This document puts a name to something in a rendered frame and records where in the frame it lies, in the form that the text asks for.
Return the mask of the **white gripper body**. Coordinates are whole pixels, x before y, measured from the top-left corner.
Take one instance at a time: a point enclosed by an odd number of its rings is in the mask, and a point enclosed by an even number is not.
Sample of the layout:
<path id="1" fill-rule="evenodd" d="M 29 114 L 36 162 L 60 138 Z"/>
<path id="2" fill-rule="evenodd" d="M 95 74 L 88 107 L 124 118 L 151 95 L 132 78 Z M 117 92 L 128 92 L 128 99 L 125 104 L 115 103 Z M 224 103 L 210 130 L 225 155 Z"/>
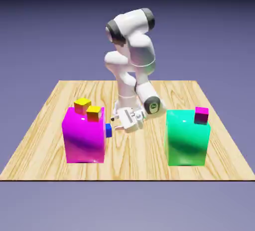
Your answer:
<path id="1" fill-rule="evenodd" d="M 126 133 L 132 133 L 143 128 L 144 115 L 141 110 L 134 111 L 132 108 L 120 108 L 117 111 L 121 126 Z"/>

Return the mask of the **small yellow cube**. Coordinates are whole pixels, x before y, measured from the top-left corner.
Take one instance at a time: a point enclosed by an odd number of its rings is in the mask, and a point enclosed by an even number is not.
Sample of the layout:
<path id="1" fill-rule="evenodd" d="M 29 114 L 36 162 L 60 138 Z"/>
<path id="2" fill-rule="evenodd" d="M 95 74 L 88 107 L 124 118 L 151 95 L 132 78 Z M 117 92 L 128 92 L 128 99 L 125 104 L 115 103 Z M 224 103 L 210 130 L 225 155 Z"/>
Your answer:
<path id="1" fill-rule="evenodd" d="M 77 114 L 85 115 L 89 106 L 91 106 L 91 100 L 87 98 L 80 98 L 74 101 L 74 110 Z"/>
<path id="2" fill-rule="evenodd" d="M 89 122 L 99 122 L 101 115 L 102 115 L 102 110 L 100 106 L 89 106 L 87 111 L 87 120 Z"/>

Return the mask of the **small magenta cube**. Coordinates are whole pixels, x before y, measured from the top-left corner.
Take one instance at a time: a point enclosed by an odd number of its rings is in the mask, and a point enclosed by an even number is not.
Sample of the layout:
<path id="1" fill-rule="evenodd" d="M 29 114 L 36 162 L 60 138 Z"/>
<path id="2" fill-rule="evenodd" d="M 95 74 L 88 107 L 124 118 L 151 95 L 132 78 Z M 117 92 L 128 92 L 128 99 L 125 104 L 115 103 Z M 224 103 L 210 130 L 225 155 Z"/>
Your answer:
<path id="1" fill-rule="evenodd" d="M 209 109 L 205 107 L 195 107 L 194 123 L 207 125 L 209 117 Z"/>

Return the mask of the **large magenta box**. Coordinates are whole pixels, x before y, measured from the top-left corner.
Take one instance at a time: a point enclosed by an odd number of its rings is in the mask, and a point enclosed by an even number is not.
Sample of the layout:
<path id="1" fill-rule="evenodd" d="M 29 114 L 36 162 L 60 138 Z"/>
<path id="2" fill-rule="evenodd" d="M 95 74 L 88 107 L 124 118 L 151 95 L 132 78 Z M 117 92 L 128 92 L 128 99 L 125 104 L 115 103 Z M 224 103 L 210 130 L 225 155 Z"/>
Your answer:
<path id="1" fill-rule="evenodd" d="M 62 121 L 67 163 L 103 163 L 106 150 L 105 109 L 98 122 L 69 107 Z"/>

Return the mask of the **large green box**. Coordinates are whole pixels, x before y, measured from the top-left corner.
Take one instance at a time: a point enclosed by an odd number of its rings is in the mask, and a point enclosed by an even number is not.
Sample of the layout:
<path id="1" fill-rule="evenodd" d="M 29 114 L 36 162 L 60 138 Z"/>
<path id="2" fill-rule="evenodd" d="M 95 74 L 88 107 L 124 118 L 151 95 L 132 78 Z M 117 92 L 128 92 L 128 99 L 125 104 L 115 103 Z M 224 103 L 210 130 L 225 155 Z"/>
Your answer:
<path id="1" fill-rule="evenodd" d="M 204 166 L 210 124 L 195 122 L 195 110 L 167 110 L 164 149 L 169 166 Z"/>

